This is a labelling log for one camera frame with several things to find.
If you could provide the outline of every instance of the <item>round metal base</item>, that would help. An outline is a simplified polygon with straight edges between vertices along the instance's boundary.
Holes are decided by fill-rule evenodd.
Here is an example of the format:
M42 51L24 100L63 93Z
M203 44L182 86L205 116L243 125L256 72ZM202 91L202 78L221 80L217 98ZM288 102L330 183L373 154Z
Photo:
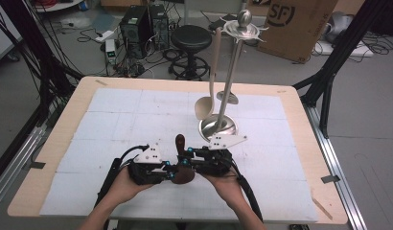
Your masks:
M199 134L202 136L202 138L210 142L212 135L215 133L220 133L220 134L228 134L228 135L237 135L239 132L238 125L235 123L235 121L226 115L223 115L223 121L220 126L220 130L217 131L215 123L218 120L218 114L212 114L209 118L202 120L199 122Z

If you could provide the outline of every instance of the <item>black stool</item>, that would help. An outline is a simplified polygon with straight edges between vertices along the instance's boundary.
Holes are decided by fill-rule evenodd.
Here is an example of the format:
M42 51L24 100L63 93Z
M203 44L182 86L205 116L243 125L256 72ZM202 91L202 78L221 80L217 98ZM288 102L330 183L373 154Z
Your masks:
M179 56L169 67L169 73L176 75L176 80L199 79L209 70L208 63L195 54L209 47L212 43L212 37L209 32L198 26L186 25L173 31L171 37L172 44L187 53L186 57Z

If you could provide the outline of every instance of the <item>human hand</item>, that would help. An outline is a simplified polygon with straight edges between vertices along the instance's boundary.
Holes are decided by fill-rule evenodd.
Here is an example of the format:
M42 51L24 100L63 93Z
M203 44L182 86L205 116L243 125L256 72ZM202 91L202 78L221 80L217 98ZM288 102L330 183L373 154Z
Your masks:
M202 176L212 183L218 195L230 208L233 209L236 205L245 203L241 185L239 184L234 172L230 171L221 177L215 177L207 174L203 174Z
M114 205L119 205L133 199L138 193L153 186L137 185L129 176L127 166L124 166L107 192L104 199Z

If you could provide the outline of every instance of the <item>person's left hand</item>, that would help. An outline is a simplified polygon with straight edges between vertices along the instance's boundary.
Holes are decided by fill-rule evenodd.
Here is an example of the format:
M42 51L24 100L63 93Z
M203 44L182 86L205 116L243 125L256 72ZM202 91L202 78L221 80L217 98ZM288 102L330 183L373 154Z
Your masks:
M129 176L127 166L121 169L104 199L116 206L133 199L138 193L153 186L137 185Z

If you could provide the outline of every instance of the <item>wooden tabletop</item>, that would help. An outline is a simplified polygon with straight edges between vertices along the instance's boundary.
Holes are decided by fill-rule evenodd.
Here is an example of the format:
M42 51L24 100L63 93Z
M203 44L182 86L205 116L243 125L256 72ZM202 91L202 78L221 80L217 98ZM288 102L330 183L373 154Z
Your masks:
M222 90L224 83L216 83L215 87L216 91ZM30 169L8 209L10 216L39 217L40 209L51 188L58 163L67 151L81 118L98 88L206 92L208 82L83 78L36 158L37 162L45 163L45 167L42 170ZM281 99L312 192L312 200L319 218L318 223L345 224L348 218L335 184L324 184L321 180L321 177L330 173L296 90L291 86L234 83L232 92L236 94L277 96Z

